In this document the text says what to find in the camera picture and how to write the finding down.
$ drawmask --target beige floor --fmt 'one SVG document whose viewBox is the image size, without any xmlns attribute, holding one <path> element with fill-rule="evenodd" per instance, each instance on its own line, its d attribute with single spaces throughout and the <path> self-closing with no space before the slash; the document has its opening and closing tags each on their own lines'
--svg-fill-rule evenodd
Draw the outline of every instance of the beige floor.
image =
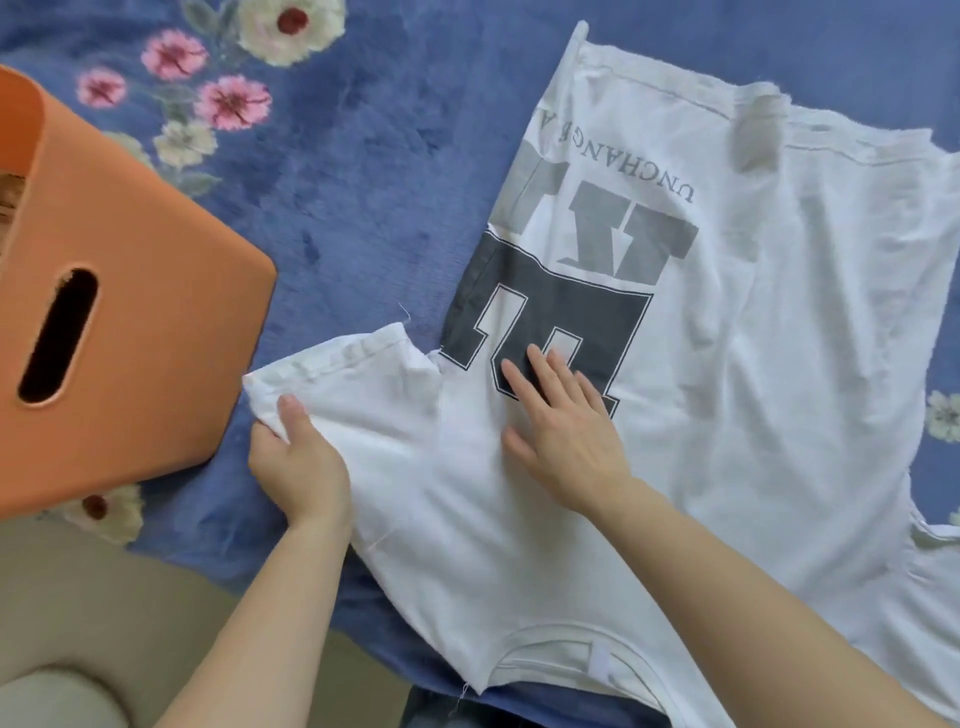
<svg viewBox="0 0 960 728">
<path fill-rule="evenodd" d="M 234 598 L 200 576 L 73 526 L 0 522 L 0 684 L 71 662 L 112 684 L 149 728 L 201 660 Z M 407 687 L 331 635 L 310 728 L 396 728 Z"/>
</svg>

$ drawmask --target finger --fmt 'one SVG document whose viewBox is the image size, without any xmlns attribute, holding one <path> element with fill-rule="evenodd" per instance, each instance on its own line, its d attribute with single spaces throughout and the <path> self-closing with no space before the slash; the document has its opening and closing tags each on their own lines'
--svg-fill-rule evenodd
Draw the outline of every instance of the finger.
<svg viewBox="0 0 960 728">
<path fill-rule="evenodd" d="M 557 353 L 556 349 L 550 351 L 546 356 L 547 362 L 550 364 L 550 367 L 557 374 L 557 378 L 560 380 L 560 383 L 564 386 L 567 395 L 573 400 L 575 404 L 587 404 L 587 398 L 584 396 L 584 390 L 580 388 L 580 385 L 577 383 L 577 380 L 573 376 L 573 372 L 570 371 L 570 368 L 566 366 L 564 358 Z"/>
<path fill-rule="evenodd" d="M 593 386 L 593 382 L 587 379 L 587 376 L 583 372 L 577 372 L 575 375 L 577 383 L 580 385 L 581 391 L 584 393 L 584 397 L 587 398 L 587 404 L 590 405 L 590 409 L 598 412 L 604 417 L 609 417 L 607 413 L 607 405 L 603 402 L 603 397 L 600 396 L 600 393 L 597 392 L 597 388 Z"/>
<path fill-rule="evenodd" d="M 530 363 L 534 367 L 534 372 L 537 373 L 540 389 L 543 390 L 543 393 L 546 395 L 546 400 L 550 405 L 559 407 L 562 404 L 570 402 L 570 397 L 567 395 L 564 386 L 560 383 L 560 378 L 557 376 L 557 373 L 551 369 L 543 352 L 540 351 L 540 347 L 536 344 L 531 344 L 527 347 L 527 358 L 530 359 Z"/>
<path fill-rule="evenodd" d="M 280 421 L 287 431 L 287 439 L 291 445 L 308 443 L 321 437 L 317 428 L 310 422 L 310 415 L 306 412 L 303 403 L 293 395 L 283 395 L 276 402 L 276 409 L 280 414 Z"/>
<path fill-rule="evenodd" d="M 500 440 L 503 442 L 503 448 L 523 464 L 523 467 L 527 469 L 527 473 L 530 475 L 534 474 L 539 465 L 537 451 L 530 446 L 530 443 L 523 439 L 523 436 L 516 431 L 516 428 L 508 425 L 506 429 L 503 430 Z"/>
<path fill-rule="evenodd" d="M 280 440 L 274 432 L 257 420 L 250 430 L 250 459 L 269 454 L 275 450 L 282 450 L 287 444 Z"/>
<path fill-rule="evenodd" d="M 537 391 L 537 387 L 530 383 L 530 380 L 523 375 L 523 372 L 514 362 L 510 359 L 504 359 L 500 365 L 500 370 L 503 372 L 503 376 L 507 378 L 507 383 L 514 390 L 516 398 L 520 400 L 520 404 L 523 405 L 523 409 L 526 410 L 531 420 L 549 409 L 547 403 L 543 401 L 543 397 L 540 396 L 540 392 Z"/>
</svg>

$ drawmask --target green leaf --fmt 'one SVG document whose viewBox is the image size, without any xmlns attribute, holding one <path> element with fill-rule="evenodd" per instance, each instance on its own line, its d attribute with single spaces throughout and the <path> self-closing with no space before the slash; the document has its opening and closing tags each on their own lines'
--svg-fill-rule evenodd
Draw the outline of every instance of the green leaf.
<svg viewBox="0 0 960 728">
<path fill-rule="evenodd" d="M 163 118 L 167 121 L 179 121 L 186 124 L 190 121 L 190 112 L 193 107 L 190 104 L 184 104 L 179 101 L 161 101 L 163 107 Z"/>
<path fill-rule="evenodd" d="M 192 88 L 179 84 L 164 84 L 154 89 L 154 98 L 160 101 L 189 103 L 196 101 L 197 94 Z"/>
<path fill-rule="evenodd" d="M 239 0 L 227 0 L 220 6 L 220 16 L 217 19 L 217 37 L 233 37 L 236 35 L 233 21 L 236 19 L 239 6 Z"/>
<path fill-rule="evenodd" d="M 227 68 L 236 68 L 249 57 L 250 54 L 236 40 L 225 38 L 221 44 L 220 61 Z"/>
<path fill-rule="evenodd" d="M 156 173 L 159 174 L 160 178 L 165 182 L 169 182 L 174 187 L 177 186 L 177 170 L 173 167 L 168 167 L 166 164 L 164 164 L 162 167 L 156 170 Z"/>
<path fill-rule="evenodd" d="M 183 10 L 183 18 L 197 33 L 216 35 L 220 17 L 204 0 L 180 0 L 180 9 Z"/>
<path fill-rule="evenodd" d="M 208 175 L 206 172 L 184 172 L 180 176 L 177 189 L 187 197 L 200 197 L 219 183 L 219 177 Z"/>
</svg>

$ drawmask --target white flower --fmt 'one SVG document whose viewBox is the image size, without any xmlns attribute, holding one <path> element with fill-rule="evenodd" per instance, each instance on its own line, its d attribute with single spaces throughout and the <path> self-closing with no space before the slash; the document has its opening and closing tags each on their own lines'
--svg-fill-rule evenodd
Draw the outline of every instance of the white flower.
<svg viewBox="0 0 960 728">
<path fill-rule="evenodd" d="M 202 121 L 168 121 L 163 125 L 160 136 L 154 137 L 156 155 L 160 161 L 171 167 L 189 167 L 200 164 L 204 155 L 212 155 L 217 150 L 217 137 Z"/>
<path fill-rule="evenodd" d="M 931 392 L 926 398 L 926 431 L 948 443 L 960 443 L 960 394 Z"/>
<path fill-rule="evenodd" d="M 128 133 L 104 132 L 104 136 L 113 139 L 113 141 L 136 157 L 137 161 L 146 164 L 151 169 L 154 168 L 153 163 L 150 161 L 150 156 L 143 149 L 143 145 Z"/>
<path fill-rule="evenodd" d="M 118 546 L 135 540 L 143 526 L 143 500 L 138 485 L 124 485 L 107 493 L 71 500 L 51 510 Z"/>
<path fill-rule="evenodd" d="M 293 65 L 344 34 L 344 0 L 240 0 L 240 45 L 270 65 Z"/>
</svg>

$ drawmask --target white t-shirt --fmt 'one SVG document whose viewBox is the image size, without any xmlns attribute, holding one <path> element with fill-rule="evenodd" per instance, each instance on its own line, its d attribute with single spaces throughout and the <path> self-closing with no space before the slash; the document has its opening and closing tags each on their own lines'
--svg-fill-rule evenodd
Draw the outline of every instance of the white t-shirt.
<svg viewBox="0 0 960 728">
<path fill-rule="evenodd" d="M 358 553 L 478 692 L 533 680 L 731 725 L 610 545 L 504 459 L 500 431 L 525 421 L 499 362 L 557 347 L 634 474 L 960 720 L 960 529 L 924 535 L 908 474 L 960 245 L 957 159 L 586 33 L 442 348 L 399 324 L 334 339 L 245 377 L 254 413 L 282 433 L 277 396 L 304 401 L 348 463 Z"/>
</svg>

